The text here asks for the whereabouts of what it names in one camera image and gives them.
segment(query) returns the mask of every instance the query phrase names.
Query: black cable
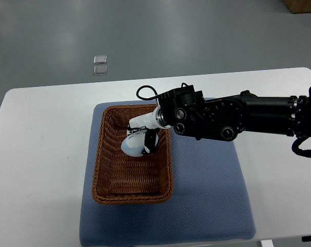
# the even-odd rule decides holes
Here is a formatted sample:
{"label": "black cable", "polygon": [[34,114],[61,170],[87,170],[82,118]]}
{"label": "black cable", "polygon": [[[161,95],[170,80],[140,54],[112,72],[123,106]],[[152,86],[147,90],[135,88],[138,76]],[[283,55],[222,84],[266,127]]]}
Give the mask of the black cable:
{"label": "black cable", "polygon": [[299,137],[295,140],[295,142],[293,142],[293,145],[291,147],[292,151],[299,155],[299,156],[303,156],[303,157],[307,157],[307,158],[311,158],[311,150],[302,150],[299,148],[299,146],[305,141],[307,140],[308,137]]}
{"label": "black cable", "polygon": [[[144,88],[152,89],[154,94],[155,94],[155,96],[150,97],[150,98],[144,98],[144,97],[140,96],[139,92],[140,92],[140,90],[142,90]],[[153,100],[153,99],[157,99],[158,98],[158,93],[156,92],[156,90],[153,87],[151,87],[149,85],[145,85],[145,86],[141,86],[139,89],[137,89],[136,96],[137,96],[138,99],[142,99],[142,100]]]}

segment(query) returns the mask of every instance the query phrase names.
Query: basket rim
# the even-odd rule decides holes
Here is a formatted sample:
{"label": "basket rim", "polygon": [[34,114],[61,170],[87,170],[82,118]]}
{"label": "basket rim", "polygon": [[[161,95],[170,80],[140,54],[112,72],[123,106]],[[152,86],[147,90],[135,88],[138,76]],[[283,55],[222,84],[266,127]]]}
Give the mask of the basket rim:
{"label": "basket rim", "polygon": [[[149,108],[149,107],[156,107],[156,104],[125,104],[125,105],[112,105],[107,107],[102,113],[102,119],[100,123],[100,131],[99,131],[99,138],[97,143],[97,150],[100,148],[101,144],[103,143],[104,139],[104,125],[102,125],[103,120],[105,119],[105,115],[108,114],[109,111],[118,109],[118,108]],[[92,197],[93,199],[100,204],[130,204],[130,203],[161,203],[167,201],[173,192],[173,173],[172,173],[172,158],[171,158],[171,138],[170,138],[170,129],[162,130],[164,131],[163,138],[165,138],[166,142],[166,164],[165,164],[165,175],[166,175],[166,182],[165,183],[165,191],[164,193],[152,193],[150,195],[145,193],[128,193],[128,194],[109,194],[109,195],[100,195],[97,191],[97,184],[99,177],[95,175],[96,170],[100,169],[101,163],[98,162],[100,156],[97,152],[96,159],[95,159],[95,167],[94,167],[94,174],[93,174],[93,184],[92,184]]]}

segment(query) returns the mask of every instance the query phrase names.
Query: white object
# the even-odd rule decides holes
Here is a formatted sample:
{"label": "white object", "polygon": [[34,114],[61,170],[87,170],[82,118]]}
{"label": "white object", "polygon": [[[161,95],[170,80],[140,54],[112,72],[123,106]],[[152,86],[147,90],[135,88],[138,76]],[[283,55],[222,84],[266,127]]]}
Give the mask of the white object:
{"label": "white object", "polygon": [[[138,100],[136,90],[142,85],[163,93],[182,82],[193,84],[205,97],[244,90],[258,96],[299,96],[308,95],[311,71],[291,68],[10,90],[0,108],[0,246],[80,247],[95,106]],[[294,140],[244,132],[234,141],[255,241],[311,235],[311,158],[291,151]]]}
{"label": "white object", "polygon": [[[143,156],[145,133],[146,130],[142,130],[127,136],[121,144],[121,150],[131,157]],[[155,145],[157,145],[158,139],[157,135],[155,137]]]}
{"label": "white object", "polygon": [[272,240],[262,240],[261,247],[273,247]]}

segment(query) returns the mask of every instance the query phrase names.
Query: round connector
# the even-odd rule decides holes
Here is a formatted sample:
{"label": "round connector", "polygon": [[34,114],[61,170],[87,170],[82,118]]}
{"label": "round connector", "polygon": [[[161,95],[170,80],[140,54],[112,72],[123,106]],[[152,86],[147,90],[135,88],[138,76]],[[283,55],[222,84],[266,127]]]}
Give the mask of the round connector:
{"label": "round connector", "polygon": [[183,135],[185,131],[185,126],[182,123],[178,122],[177,124],[174,125],[174,131],[178,135]]}
{"label": "round connector", "polygon": [[186,111],[183,108],[177,108],[175,116],[177,120],[184,120],[186,118]]}
{"label": "round connector", "polygon": [[230,126],[225,126],[221,130],[221,136],[224,140],[230,142],[236,138],[237,134]]}

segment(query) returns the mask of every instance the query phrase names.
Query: cardboard box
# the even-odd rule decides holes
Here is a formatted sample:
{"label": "cardboard box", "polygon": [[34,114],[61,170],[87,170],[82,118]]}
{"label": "cardboard box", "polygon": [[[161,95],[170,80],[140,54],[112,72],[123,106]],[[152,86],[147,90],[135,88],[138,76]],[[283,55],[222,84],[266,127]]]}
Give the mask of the cardboard box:
{"label": "cardboard box", "polygon": [[311,0],[284,0],[284,2],[293,14],[311,13]]}

